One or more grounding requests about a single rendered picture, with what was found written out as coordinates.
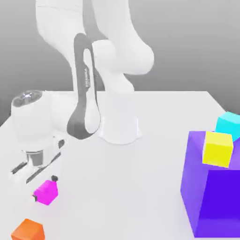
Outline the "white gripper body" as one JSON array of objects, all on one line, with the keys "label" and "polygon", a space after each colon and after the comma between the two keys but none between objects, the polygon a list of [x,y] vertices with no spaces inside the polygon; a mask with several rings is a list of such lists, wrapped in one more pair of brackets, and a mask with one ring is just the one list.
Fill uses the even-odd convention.
[{"label": "white gripper body", "polygon": [[21,152],[21,162],[10,170],[11,183],[27,186],[31,183],[51,180],[55,175],[59,178],[61,171],[60,151],[56,153]]}]

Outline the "small magenta cube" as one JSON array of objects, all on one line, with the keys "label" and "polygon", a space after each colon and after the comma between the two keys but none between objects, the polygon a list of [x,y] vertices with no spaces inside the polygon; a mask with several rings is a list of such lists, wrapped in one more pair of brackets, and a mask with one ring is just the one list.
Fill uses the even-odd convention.
[{"label": "small magenta cube", "polygon": [[37,202],[49,205],[58,196],[57,182],[46,180],[34,191],[33,195]]}]

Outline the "small orange cube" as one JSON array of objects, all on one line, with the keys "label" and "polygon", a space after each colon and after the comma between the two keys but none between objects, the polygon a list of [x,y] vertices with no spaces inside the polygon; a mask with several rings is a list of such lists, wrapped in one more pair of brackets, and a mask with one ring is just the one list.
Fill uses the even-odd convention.
[{"label": "small orange cube", "polygon": [[43,225],[26,218],[11,233],[11,238],[12,240],[45,240]]}]

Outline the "small yellow cube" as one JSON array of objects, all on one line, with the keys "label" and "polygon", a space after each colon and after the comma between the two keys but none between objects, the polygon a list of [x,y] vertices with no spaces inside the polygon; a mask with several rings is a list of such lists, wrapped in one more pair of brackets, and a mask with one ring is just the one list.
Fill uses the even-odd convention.
[{"label": "small yellow cube", "polygon": [[233,153],[231,134],[207,131],[205,134],[202,163],[228,168]]}]

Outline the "small cyan cube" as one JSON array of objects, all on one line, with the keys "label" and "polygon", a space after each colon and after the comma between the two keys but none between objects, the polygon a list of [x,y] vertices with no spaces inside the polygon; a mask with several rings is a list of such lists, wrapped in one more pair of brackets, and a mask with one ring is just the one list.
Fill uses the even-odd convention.
[{"label": "small cyan cube", "polygon": [[232,135],[232,141],[240,138],[240,115],[225,112],[218,117],[215,132]]}]

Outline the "large purple box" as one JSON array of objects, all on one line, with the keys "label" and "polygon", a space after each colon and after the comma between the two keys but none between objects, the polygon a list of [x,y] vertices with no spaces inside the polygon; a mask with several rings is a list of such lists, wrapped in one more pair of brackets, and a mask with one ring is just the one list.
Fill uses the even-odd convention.
[{"label": "large purple box", "polygon": [[240,139],[229,168],[202,163],[204,131],[188,133],[180,192],[196,238],[240,238]]}]

